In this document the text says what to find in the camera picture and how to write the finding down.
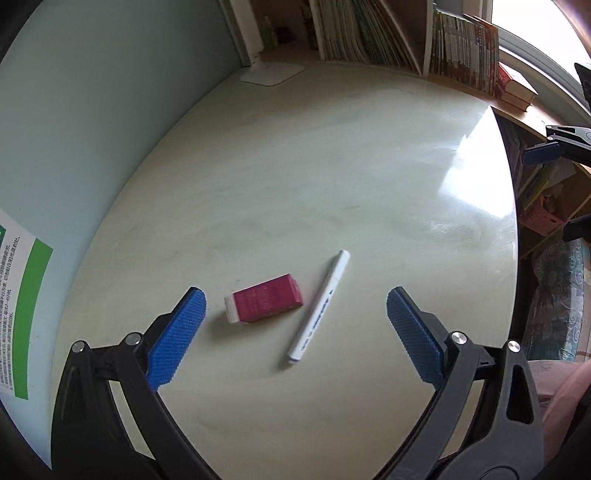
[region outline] table surface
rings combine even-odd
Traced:
[[[288,367],[342,248],[345,275]],[[286,273],[304,307],[227,322],[225,295]],[[501,346],[516,274],[511,177],[485,102],[360,65],[309,64],[276,87],[236,74],[161,140],[105,217],[61,321],[52,385],[75,340],[118,343],[198,286],[206,320],[159,392],[201,455],[225,480],[370,479],[433,392],[385,315],[390,289]]]

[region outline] green stripe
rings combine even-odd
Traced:
[[[14,394],[19,398],[28,399],[27,362],[29,356],[29,339],[37,296],[41,281],[53,250],[43,242],[35,240],[31,255],[27,260],[25,273],[22,275],[21,288],[18,291],[17,309],[12,323],[12,376],[14,378]]]

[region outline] red eraser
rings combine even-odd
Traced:
[[[230,323],[256,322],[304,304],[300,289],[289,274],[234,292],[225,301]]]

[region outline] metal screw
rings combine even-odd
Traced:
[[[507,347],[509,348],[509,350],[515,353],[521,350],[521,345],[514,340],[509,340],[509,342],[507,343]]]
[[[462,332],[453,332],[452,340],[458,345],[464,345],[468,341],[468,338]]]
[[[80,353],[82,350],[84,350],[84,342],[82,340],[78,340],[72,345],[72,352]]]
[[[134,346],[137,345],[141,339],[142,336],[138,332],[134,332],[125,337],[125,343],[127,343],[129,346]]]

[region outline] window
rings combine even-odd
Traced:
[[[544,86],[542,102],[564,105],[560,107],[565,109],[563,112],[555,108],[554,113],[563,118],[572,114],[571,121],[577,124],[589,123],[589,105],[574,63],[588,63],[591,59],[553,0],[480,0],[480,4],[486,4],[486,16],[499,27],[501,51],[529,69],[538,84]]]
[[[546,54],[577,81],[574,63],[591,61],[552,0],[494,0],[492,22]]]

